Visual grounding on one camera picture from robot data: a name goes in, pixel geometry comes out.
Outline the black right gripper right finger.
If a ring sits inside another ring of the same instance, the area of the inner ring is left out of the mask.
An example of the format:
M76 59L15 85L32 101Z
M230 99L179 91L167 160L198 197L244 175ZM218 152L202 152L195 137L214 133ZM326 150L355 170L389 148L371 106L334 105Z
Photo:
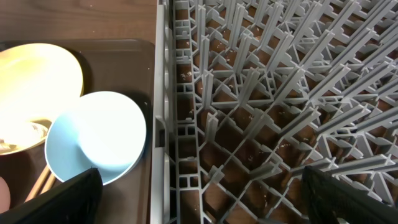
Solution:
M397 209L312 166L303 170L302 197L310 223L397 223Z

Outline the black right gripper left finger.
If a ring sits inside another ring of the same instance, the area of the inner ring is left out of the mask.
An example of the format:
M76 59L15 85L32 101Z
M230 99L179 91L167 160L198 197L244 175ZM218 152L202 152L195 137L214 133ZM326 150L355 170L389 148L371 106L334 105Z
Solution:
M103 183L90 168L55 188L1 214L1 224L58 224L95 222Z

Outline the pink rice bowl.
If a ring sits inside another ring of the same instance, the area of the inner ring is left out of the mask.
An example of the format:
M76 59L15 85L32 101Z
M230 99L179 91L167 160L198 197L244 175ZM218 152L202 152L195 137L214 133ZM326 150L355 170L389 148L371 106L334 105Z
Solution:
M0 213L9 210L11 204L11 195L6 181L0 177Z

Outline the grey plastic dishwasher rack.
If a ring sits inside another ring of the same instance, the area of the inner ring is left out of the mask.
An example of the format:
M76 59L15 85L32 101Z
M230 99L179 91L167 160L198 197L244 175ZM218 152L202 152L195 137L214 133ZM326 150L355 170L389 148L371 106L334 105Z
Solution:
M397 206L397 0L159 1L151 223L307 223L306 166Z

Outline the right wooden chopstick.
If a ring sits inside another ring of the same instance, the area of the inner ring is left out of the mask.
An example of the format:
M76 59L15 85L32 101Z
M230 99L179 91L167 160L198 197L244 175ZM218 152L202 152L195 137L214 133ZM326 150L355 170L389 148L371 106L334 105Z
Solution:
M47 192L48 190L50 190L53 187L55 181L56 181L56 177L53 174L50 174L48 179L46 180L44 186L42 187L40 194L43 194L43 193Z

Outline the wooden chopstick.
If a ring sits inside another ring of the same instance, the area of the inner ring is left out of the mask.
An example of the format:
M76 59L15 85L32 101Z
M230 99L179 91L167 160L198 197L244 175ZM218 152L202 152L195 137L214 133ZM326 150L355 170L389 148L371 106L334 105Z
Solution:
M35 182L34 186L32 187L31 191L29 192L25 202L33 199L37 195L40 195L40 192L42 190L42 187L44 186L46 180L48 179L49 175L51 174L51 171L48 166L45 166L43 169L42 173L39 175L39 178Z
M50 174L48 179L46 180L44 186L42 187L40 194L43 194L43 193L47 192L48 190L50 190L53 187L55 181L56 181L56 177L53 174Z

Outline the left wooden chopstick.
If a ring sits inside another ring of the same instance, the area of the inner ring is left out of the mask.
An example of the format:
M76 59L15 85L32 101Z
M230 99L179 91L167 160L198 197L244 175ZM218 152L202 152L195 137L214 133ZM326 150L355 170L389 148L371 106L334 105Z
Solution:
M46 180L48 179L49 175L51 174L51 171L48 166L45 166L43 169L42 173L39 175L39 178L35 182L34 186L32 187L31 191L29 192L25 202L33 199L37 195L40 195L40 192L42 190L42 187L44 186Z

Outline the light blue bowl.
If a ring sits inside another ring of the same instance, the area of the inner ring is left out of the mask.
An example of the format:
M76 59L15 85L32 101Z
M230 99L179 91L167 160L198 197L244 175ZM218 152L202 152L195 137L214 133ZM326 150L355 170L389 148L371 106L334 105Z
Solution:
M137 165L146 138L146 119L134 100L97 91L80 97L55 119L45 140L45 160L61 182L96 168L108 185Z

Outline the yellow plate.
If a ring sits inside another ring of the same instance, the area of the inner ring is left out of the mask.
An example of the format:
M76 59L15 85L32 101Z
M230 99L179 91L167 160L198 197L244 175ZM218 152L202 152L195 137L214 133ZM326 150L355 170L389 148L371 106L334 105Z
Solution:
M42 144L57 116L83 94L77 58L53 44L1 51L1 154Z

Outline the dark brown serving tray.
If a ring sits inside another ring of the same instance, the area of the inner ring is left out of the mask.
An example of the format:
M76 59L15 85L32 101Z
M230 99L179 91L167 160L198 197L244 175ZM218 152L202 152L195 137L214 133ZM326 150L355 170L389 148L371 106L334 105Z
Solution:
M68 49L83 71L84 92L116 91L133 99L152 129L154 44L139 39L51 40ZM151 135L140 161L126 175L105 185L96 223L147 223L150 207ZM9 186L11 207L22 205L45 167L44 147L1 156L1 177Z

